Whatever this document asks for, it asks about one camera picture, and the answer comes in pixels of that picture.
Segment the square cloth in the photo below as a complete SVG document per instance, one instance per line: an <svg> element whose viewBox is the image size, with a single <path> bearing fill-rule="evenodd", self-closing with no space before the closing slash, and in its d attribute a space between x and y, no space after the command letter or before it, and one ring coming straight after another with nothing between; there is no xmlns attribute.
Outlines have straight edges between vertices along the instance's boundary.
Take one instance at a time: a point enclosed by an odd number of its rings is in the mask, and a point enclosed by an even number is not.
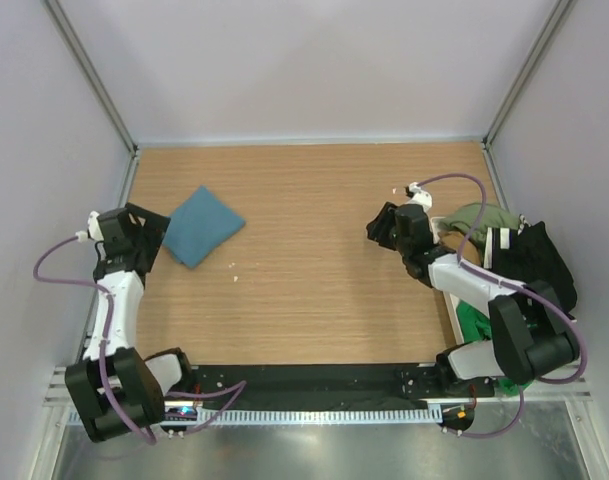
<svg viewBox="0 0 609 480"><path fill-rule="evenodd" d="M201 186L171 214L162 245L176 261L195 268L244 225L246 220Z"/></svg>

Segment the gray floor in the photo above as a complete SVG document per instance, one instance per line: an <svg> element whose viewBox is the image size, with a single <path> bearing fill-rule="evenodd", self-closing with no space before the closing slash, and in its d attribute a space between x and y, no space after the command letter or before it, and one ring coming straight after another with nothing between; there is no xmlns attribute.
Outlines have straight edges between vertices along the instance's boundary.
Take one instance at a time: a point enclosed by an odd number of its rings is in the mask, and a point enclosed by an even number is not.
<svg viewBox="0 0 609 480"><path fill-rule="evenodd" d="M516 404L480 404L475 430L504 425ZM65 480L588 479L563 403L528 403L495 440L434 425L218 428L151 448L132 436L92 445L69 427L54 478ZM119 461L97 455L136 453Z"/></svg>

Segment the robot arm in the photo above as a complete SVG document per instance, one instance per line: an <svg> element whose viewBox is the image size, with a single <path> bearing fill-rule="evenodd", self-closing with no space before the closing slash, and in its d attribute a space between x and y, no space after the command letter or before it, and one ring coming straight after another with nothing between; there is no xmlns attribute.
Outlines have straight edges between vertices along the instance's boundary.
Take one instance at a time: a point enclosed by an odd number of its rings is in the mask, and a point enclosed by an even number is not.
<svg viewBox="0 0 609 480"><path fill-rule="evenodd" d="M106 365L120 407L140 427L164 420L164 396L173 388L192 388L191 366L180 349L143 360L135 349L137 311L146 275L162 244L170 220L133 204L98 214L92 212L80 239L96 242L98 261L93 279L113 298L106 335ZM106 294L98 299L90 344L82 359L66 369L65 383L80 419L94 442L129 431L104 394L99 370L100 344L109 321Z"/></svg>
<svg viewBox="0 0 609 480"><path fill-rule="evenodd" d="M550 285L543 281L525 285L485 270L482 278L465 270L453 250L435 241L427 216L432 206L430 194L417 184L409 185L406 193L406 204L387 202L367 225L368 238L398 251L412 278L457 296L490 319L492 341L468 343L438 356L448 360L454 381L489 376L524 384L579 357L577 340L563 321L501 286L507 281L559 306Z"/></svg>

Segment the brown fabric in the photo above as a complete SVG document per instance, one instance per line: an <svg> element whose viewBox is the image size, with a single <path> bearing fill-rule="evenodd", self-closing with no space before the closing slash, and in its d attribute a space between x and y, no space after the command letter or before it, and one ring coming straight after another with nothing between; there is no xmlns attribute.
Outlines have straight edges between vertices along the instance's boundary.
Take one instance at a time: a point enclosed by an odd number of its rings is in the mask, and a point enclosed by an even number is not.
<svg viewBox="0 0 609 480"><path fill-rule="evenodd" d="M462 240L464 240L464 234L461 232L440 232L439 237L442 245L452 248L455 251L460 248L460 244L462 243ZM478 267L482 265L480 253L470 241L466 242L462 257Z"/></svg>

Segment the metal beam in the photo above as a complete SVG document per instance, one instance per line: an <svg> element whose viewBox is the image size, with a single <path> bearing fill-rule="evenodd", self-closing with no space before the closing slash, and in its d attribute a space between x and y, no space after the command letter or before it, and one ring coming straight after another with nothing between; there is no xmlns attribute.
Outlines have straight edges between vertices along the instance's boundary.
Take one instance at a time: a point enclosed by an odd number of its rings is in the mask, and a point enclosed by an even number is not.
<svg viewBox="0 0 609 480"><path fill-rule="evenodd" d="M137 150L135 141L131 137L131 134L129 133L128 129L126 128L122 117L117 111L113 100L111 99L110 95L106 90L106 87L104 87L100 76L98 75L97 71L95 70L95 67L93 66L93 62L91 62L91 59L86 53L82 42L77 36L77 33L75 32L73 25L71 25L71 22L68 19L66 13L64 12L64 9L60 5L59 0L42 0L42 3L44 4L44 7L51 16L53 23L62 35L64 43L66 43L66 45L71 50L75 61L77 62L82 73L86 77L86 80L88 80L91 89L97 96L97 99L99 100L109 119L113 123L117 134L120 136L120 138L124 142L124 145L131 153L131 155L135 155L135 152Z"/></svg>
<svg viewBox="0 0 609 480"><path fill-rule="evenodd" d="M526 57L526 61L517 75L517 78L511 85L502 105L500 106L497 115L491 123L488 134L484 139L485 145L492 145L493 141L497 137L502 125L506 121L510 114L515 102L519 99L520 95L524 91L524 88L528 85L528 82L533 77L537 67L540 65L542 59L546 55L546 52L553 43L553 39L559 32L560 28L568 18L569 13L573 9L573 6L577 3L577 0L558 0L557 4L551 11L544 27L540 31L531 51Z"/></svg>

